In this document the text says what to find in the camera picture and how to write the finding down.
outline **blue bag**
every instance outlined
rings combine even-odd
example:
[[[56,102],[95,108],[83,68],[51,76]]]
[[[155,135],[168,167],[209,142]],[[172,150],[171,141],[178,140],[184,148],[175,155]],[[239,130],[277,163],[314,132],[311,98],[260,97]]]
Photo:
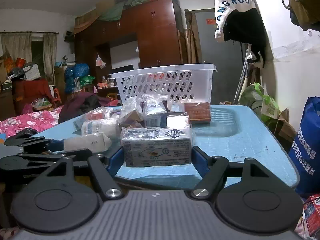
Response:
[[[71,78],[66,78],[66,86],[64,89],[64,92],[66,94],[71,94],[75,88],[75,81],[73,80],[73,77]]]
[[[308,98],[289,157],[300,174],[296,192],[302,197],[320,193],[320,98]]]
[[[84,77],[90,75],[89,66],[86,63],[76,64],[73,67],[73,78]]]
[[[68,78],[73,79],[73,67],[67,67],[64,71],[64,80],[67,80]]]

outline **metal screw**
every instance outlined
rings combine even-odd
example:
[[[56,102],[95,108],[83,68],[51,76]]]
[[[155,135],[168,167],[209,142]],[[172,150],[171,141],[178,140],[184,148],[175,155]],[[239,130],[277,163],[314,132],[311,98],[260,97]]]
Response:
[[[119,189],[116,189],[116,188],[111,188],[111,189],[108,189],[106,191],[106,195],[108,197],[119,197],[121,195],[121,191]]]
[[[192,193],[197,197],[206,197],[207,195],[209,195],[209,192],[203,188],[195,189]]]

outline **red chair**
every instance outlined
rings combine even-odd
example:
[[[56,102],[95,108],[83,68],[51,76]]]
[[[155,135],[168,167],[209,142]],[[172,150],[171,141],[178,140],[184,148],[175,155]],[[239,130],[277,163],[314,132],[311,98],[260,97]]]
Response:
[[[61,101],[61,98],[60,98],[60,95],[59,95],[59,90],[57,88],[53,89],[53,93],[54,93],[54,99],[52,100],[52,103],[53,103],[54,108],[56,108],[57,107],[57,103],[56,102],[59,102],[60,106],[61,106],[62,105],[62,101]]]

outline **red box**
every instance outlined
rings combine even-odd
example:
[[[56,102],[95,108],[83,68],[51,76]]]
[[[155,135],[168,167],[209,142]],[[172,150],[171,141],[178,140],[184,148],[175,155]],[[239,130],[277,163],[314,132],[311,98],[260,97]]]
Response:
[[[308,197],[303,205],[309,235],[320,235],[320,194]]]

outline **bed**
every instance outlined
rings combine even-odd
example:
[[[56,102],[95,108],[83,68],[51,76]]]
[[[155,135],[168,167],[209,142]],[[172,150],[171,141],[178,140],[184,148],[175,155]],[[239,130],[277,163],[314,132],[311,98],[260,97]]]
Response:
[[[13,136],[25,128],[32,128],[42,132],[58,124],[62,106],[53,111],[40,111],[8,118],[0,122],[0,134],[5,133],[5,138]]]

